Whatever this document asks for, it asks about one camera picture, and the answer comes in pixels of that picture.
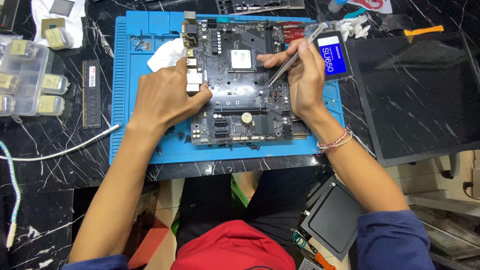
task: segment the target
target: bracelet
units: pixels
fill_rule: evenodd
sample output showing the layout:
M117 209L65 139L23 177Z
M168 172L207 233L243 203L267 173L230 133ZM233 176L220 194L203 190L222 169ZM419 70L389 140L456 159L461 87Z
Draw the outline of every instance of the bracelet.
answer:
M348 137L348 139L346 139L345 141L340 142L341 140L345 139L345 137L347 137L347 135L350 135L350 137ZM341 135L340 138L338 138L335 142L333 142L331 144L320 144L319 142L317 142L317 147L320 150L315 151L315 152L317 152L317 156L319 156L319 155L325 153L325 151L327 149L337 148L340 145L346 144L351 139L352 139L352 134L345 128L345 132L343 133L343 135Z

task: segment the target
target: black pants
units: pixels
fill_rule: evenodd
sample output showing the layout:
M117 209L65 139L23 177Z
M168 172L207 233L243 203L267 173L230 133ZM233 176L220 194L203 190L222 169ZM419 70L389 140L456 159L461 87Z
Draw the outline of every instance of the black pants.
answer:
M287 251L319 166L264 171L242 219ZM231 174L185 179L177 251L216 226L233 220Z

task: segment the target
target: white cable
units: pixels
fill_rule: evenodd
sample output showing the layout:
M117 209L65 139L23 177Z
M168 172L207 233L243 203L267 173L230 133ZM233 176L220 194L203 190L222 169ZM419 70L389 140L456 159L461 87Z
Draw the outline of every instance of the white cable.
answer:
M45 157L40 157L40 158L31 158L31 159L12 158L12 160L13 160L13 161L38 161L38 160L47 160L47 159L51 159L51 158L54 158L54 157L58 157L58 156L61 156L61 155L63 155L63 154L66 154L66 153L75 151L75 150L77 150L77 149L79 149L79 148L82 148L82 147L86 146L87 144L91 143L92 141L94 141L94 140L96 140L96 139L98 139L98 138L100 138L100 137L102 137L102 136L105 136L105 135L109 134L110 132L116 130L117 128L119 128L119 127L121 127L121 126L122 126L122 124L116 124L116 125L112 126L111 128L105 130L104 132L98 134L97 136L89 139L88 141L86 141L86 142L84 142L84 143L82 143L82 144L79 144L79 145L77 145L77 146L75 146L75 147L72 147L72 148L70 148L70 149L68 149L68 150L65 150L65 151L62 151L62 152L60 152L60 153L57 153L57 154L53 154L53 155L49 155L49 156L45 156ZM6 160L7 157L0 156L0 159Z

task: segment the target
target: black screw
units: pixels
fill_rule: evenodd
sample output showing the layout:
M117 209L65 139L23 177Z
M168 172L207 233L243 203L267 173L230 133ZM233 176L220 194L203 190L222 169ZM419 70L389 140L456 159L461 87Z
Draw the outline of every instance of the black screw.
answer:
M183 143L186 144L187 142L191 142L191 141L192 141L192 136L186 135L185 136L185 141Z

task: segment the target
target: blue silicone mat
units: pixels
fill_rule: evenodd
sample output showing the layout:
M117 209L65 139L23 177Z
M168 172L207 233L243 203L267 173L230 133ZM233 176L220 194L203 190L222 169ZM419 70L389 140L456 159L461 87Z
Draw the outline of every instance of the blue silicone mat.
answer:
M232 23L264 20L315 22L310 18L298 17L197 14L197 20L204 19L218 19L219 21ZM111 123L112 125L122 123L123 126L110 136L110 164L120 147L125 125L135 106L138 78L151 72L147 61L152 57L155 49L163 43L179 37L178 33L181 33L182 21L184 21L183 12L127 11L126 16L117 17L115 23ZM135 51L131 39L140 35L143 35L143 41L151 42L153 50ZM326 106L330 113L345 127L338 81L326 82L323 96L324 101L328 101ZM315 137L310 135L304 140L255 143L261 146L259 150L250 150L246 145L232 144L233 151L230 151L229 148L220 148L217 145L208 147L185 144L183 141L179 141L178 132L190 135L190 119L175 125L173 134L163 136L158 144L162 147L162 155L154 152L150 164L313 154L313 150L317 148Z

